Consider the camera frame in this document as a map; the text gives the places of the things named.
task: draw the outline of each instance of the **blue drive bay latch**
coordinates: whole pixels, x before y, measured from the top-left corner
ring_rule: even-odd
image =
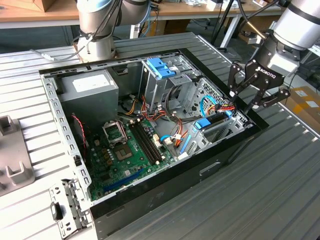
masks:
[[[176,73],[174,71],[171,71],[167,64],[164,63],[160,58],[150,58],[146,61],[146,64],[149,65],[149,67],[154,71],[154,73],[160,78],[165,79],[172,76],[175,76]]]

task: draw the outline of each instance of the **wooden table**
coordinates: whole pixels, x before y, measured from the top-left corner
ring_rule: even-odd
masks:
[[[247,1],[248,3],[243,5],[247,14],[260,9],[260,7],[252,3],[251,0]],[[3,9],[0,9],[0,29],[79,25],[79,13],[74,0],[57,0],[47,12],[38,12],[11,6],[2,7]],[[159,4],[158,20],[217,18],[219,10],[220,9],[216,7],[213,11],[210,11],[204,4],[202,6],[192,7],[183,2],[163,2]],[[258,16],[281,14],[282,11],[278,8],[267,9]],[[221,47],[225,47],[231,39],[231,36],[241,19],[241,13],[239,9],[231,9],[228,17],[232,18],[232,21]],[[150,14],[150,21],[153,21],[155,18],[156,14],[152,11]],[[139,26],[132,25],[130,38],[137,38],[138,30]]]

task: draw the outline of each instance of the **yellow wire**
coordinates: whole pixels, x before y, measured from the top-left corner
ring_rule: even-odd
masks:
[[[131,114],[135,111],[136,102],[137,102],[137,100],[135,99],[135,100],[133,101],[131,110],[130,110],[129,112],[125,113],[125,115],[127,115],[127,116],[128,116],[128,115],[131,115]]]

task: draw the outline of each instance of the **white cable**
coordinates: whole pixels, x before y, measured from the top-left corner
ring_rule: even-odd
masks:
[[[46,53],[42,53],[40,51],[34,50],[34,49],[30,49],[31,52],[36,53],[40,56],[42,56],[43,58],[49,60],[49,61],[53,61],[53,62],[59,62],[59,61],[65,61],[65,60],[69,60],[71,58],[73,58],[75,55],[77,55],[78,53],[80,53],[86,46],[88,46],[88,44],[92,41],[93,36],[91,35],[90,38],[87,40],[86,44],[84,46],[82,46],[78,51],[76,51],[75,53],[73,53],[72,55],[62,58],[62,59],[57,59],[53,56],[50,56]]]

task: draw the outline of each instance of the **slotted metal surface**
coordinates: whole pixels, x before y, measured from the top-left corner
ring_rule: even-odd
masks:
[[[188,48],[221,80],[230,63],[193,33],[120,40],[120,57]],[[71,47],[46,49],[66,57]],[[0,55],[0,115],[18,118],[36,181],[0,197],[1,239],[60,239],[48,188],[72,177],[50,113],[39,69],[52,63],[32,52]],[[255,94],[241,94],[249,101]],[[320,235],[320,143],[302,124],[274,105],[259,109],[270,124],[230,166],[136,222],[111,240],[311,239]],[[72,239],[96,239],[91,228]]]

